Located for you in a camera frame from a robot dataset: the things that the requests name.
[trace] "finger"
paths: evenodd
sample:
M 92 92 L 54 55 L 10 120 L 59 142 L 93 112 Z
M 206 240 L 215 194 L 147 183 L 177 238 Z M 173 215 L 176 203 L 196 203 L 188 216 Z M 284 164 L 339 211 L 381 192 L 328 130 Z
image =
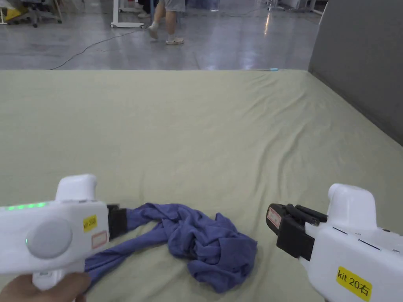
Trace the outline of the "finger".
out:
M 71 302 L 83 293 L 90 285 L 91 279 L 86 273 L 72 273 L 66 275 L 50 290 L 44 292 L 54 302 Z
M 78 295 L 77 297 L 76 297 L 76 301 L 75 302 L 86 302 L 87 301 L 87 299 L 85 298 L 85 296 L 84 295 Z

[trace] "round gray button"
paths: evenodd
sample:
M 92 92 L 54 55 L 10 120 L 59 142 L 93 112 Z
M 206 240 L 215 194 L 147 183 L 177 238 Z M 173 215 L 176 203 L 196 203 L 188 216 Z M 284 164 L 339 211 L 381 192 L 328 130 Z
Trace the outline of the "round gray button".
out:
M 31 230 L 26 244 L 32 255 L 41 259 L 52 259 L 63 254 L 70 246 L 73 233 L 63 219 L 52 219 Z

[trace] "yellow object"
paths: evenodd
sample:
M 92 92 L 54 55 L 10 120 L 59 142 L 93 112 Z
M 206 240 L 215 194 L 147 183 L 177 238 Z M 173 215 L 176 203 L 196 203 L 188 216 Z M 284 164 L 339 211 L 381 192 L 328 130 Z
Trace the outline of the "yellow object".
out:
M 4 21 L 10 21 L 16 17 L 19 17 L 23 14 L 26 14 L 28 10 L 25 7 L 15 8 L 15 9 L 7 9 L 7 15 L 4 16 Z
M 97 215 L 87 217 L 83 220 L 84 232 L 89 232 L 97 227 Z
M 340 266 L 337 271 L 336 281 L 362 300 L 369 302 L 371 299 L 372 284 L 350 272 L 348 269 Z

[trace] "hand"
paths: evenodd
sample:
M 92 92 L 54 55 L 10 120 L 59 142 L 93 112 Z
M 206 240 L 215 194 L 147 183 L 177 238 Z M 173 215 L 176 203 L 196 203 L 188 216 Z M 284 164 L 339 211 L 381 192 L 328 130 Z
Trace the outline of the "hand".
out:
M 66 275 L 49 290 L 40 291 L 32 284 L 32 275 L 22 275 L 7 284 L 0 293 L 0 302 L 85 302 L 82 294 L 90 285 L 86 273 Z

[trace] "yellow label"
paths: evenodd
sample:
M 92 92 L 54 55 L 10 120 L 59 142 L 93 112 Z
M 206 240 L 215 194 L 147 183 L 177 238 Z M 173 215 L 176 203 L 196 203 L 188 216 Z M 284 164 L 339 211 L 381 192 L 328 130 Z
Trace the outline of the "yellow label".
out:
M 336 274 L 336 281 L 362 300 L 366 302 L 370 301 L 372 284 L 350 272 L 348 269 L 340 266 Z
M 97 215 L 87 217 L 83 220 L 84 232 L 95 229 L 97 225 Z

